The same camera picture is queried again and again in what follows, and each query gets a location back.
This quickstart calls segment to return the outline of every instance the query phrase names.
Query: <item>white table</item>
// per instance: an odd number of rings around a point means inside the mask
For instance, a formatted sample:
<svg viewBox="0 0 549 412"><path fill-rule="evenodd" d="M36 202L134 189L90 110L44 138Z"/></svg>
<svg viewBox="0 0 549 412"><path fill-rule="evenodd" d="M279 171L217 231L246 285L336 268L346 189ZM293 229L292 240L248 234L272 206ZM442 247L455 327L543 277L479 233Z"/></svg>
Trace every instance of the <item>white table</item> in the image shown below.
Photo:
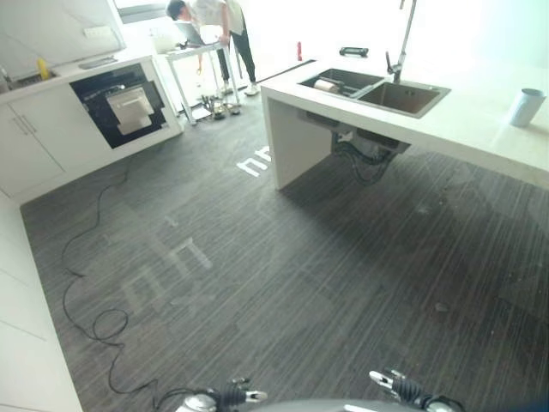
<svg viewBox="0 0 549 412"><path fill-rule="evenodd" d="M228 46L222 45L221 43L217 42L211 45L204 45L202 47L197 47L193 49L189 48L182 51L174 51L174 52L167 53L165 55L166 61L170 66L170 70L172 71L173 77L175 77L175 81L178 84L179 93L181 93L181 99L183 101L183 109L185 110L185 114L187 115L187 119L189 120L189 123L192 124L193 126L196 125L196 120L195 118L192 117L192 110L190 108L189 102L185 98L183 87L181 85L181 82L179 81L178 72L175 69L174 63L182 58L190 58L191 56L208 54L209 62L212 65L212 69L214 72L215 88L219 90L220 84L217 81L217 75L215 74L215 68L214 68L214 60L212 59L212 54L211 54L211 52L216 52L218 50L222 50L223 53L225 54L226 66L229 69L229 76L231 77L232 91L234 92L234 97L236 99L237 105L240 105L240 98L238 97L237 83L234 80L234 76L232 75L232 66L231 66L231 59L229 56Z"/></svg>

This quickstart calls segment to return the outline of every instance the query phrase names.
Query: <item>gray carpet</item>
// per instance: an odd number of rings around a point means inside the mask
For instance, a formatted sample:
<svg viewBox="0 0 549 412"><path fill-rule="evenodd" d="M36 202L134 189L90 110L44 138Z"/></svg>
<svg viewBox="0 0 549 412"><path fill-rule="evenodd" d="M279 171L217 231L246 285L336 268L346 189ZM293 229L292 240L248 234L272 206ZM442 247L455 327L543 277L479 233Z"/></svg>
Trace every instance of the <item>gray carpet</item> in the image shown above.
<svg viewBox="0 0 549 412"><path fill-rule="evenodd" d="M278 192L270 169L236 167L265 144L260 100L247 99L239 117L188 127L22 208L84 410L151 410L150 391L109 390L116 349L85 338L61 305L63 245L128 165L99 228L67 254L88 275L69 292L79 323L130 314L118 388L250 375L270 402L387 399L368 372L395 367L469 410L547 393L549 192L418 148L370 188L330 157Z"/></svg>

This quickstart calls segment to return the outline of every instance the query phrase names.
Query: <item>yellow bottle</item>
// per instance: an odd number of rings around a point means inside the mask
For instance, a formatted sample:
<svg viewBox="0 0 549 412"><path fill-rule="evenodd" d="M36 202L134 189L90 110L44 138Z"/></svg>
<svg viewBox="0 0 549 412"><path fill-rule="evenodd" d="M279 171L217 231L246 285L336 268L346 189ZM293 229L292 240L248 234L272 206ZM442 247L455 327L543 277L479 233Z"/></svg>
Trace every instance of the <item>yellow bottle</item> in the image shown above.
<svg viewBox="0 0 549 412"><path fill-rule="evenodd" d="M45 60L43 58L38 59L38 70L42 80L48 80L50 78L50 71L48 70Z"/></svg>

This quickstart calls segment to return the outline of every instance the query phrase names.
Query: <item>cabinet handle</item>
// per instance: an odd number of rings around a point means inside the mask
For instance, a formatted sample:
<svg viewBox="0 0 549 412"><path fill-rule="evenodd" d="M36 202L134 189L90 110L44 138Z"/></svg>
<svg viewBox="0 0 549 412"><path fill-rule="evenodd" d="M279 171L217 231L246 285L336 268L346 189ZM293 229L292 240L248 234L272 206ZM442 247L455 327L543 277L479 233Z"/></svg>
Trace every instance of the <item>cabinet handle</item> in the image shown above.
<svg viewBox="0 0 549 412"><path fill-rule="evenodd" d="M27 124L28 126L28 129L32 132L32 133L36 133L36 129L34 128L33 124L31 122L28 121L28 118L23 114L22 115L23 117L23 120L24 122Z"/></svg>
<svg viewBox="0 0 549 412"><path fill-rule="evenodd" d="M19 118L19 116L15 116L12 118L15 124L17 124L17 127L23 132L23 135L28 135L27 129L25 129L25 125L23 124L23 121Z"/></svg>

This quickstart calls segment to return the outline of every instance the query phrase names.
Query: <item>cabinet door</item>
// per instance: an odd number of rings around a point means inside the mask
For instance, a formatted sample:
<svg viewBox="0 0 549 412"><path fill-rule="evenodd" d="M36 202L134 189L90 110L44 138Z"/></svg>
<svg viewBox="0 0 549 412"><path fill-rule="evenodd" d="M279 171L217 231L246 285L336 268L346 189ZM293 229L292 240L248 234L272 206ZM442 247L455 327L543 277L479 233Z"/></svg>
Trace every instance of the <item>cabinet door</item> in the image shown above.
<svg viewBox="0 0 549 412"><path fill-rule="evenodd" d="M112 151L68 84L9 104L64 169Z"/></svg>
<svg viewBox="0 0 549 412"><path fill-rule="evenodd" d="M45 312L39 315L49 316L45 303L40 309ZM55 331L48 337L0 322L0 405L21 412L81 412Z"/></svg>
<svg viewBox="0 0 549 412"><path fill-rule="evenodd" d="M0 269L0 322L45 339L44 319L36 310L38 288Z"/></svg>
<svg viewBox="0 0 549 412"><path fill-rule="evenodd" d="M13 196L63 169L8 105L0 105L0 188Z"/></svg>

